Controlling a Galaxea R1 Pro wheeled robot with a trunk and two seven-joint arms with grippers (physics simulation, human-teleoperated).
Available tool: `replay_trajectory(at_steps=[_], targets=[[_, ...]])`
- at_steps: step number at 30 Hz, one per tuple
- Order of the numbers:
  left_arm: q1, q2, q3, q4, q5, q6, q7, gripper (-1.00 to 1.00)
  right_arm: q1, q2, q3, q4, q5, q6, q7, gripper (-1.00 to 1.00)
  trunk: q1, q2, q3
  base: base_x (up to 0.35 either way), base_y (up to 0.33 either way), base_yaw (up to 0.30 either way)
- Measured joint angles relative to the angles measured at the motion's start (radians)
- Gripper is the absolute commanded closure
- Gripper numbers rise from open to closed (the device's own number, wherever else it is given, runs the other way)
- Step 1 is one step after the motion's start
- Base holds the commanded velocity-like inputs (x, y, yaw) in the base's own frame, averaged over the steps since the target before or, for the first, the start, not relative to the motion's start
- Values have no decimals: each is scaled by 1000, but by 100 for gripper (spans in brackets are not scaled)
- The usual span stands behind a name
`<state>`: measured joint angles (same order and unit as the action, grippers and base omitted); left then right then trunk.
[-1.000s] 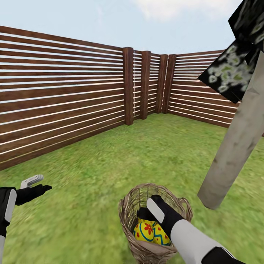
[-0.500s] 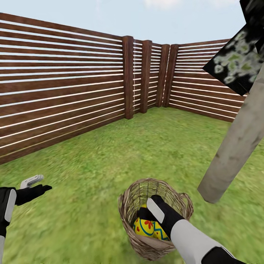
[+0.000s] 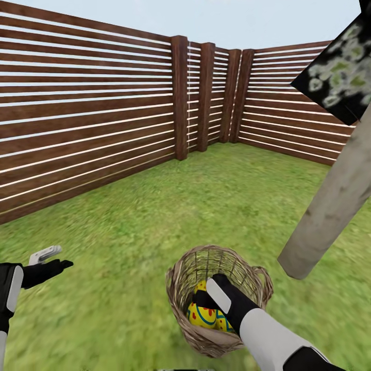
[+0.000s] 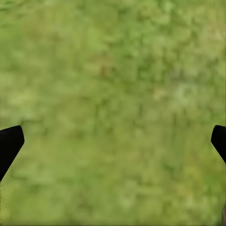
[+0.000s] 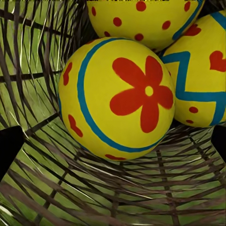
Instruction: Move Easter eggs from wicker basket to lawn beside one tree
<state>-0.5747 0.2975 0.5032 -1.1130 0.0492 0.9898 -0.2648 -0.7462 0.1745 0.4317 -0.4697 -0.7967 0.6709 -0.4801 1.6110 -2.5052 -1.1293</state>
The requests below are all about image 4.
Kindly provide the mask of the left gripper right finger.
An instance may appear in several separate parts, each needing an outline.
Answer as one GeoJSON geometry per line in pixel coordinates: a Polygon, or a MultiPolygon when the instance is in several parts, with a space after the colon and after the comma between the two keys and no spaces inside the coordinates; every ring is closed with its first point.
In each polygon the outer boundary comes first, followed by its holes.
{"type": "Polygon", "coordinates": [[[212,132],[211,142],[226,163],[226,127],[216,125],[212,132]]]}

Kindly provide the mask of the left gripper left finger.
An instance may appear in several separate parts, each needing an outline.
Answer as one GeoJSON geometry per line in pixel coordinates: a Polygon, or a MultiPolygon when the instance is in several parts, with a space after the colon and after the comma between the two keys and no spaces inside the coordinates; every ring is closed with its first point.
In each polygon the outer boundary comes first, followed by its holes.
{"type": "Polygon", "coordinates": [[[20,125],[0,130],[0,182],[24,145],[24,133],[20,125]]]}

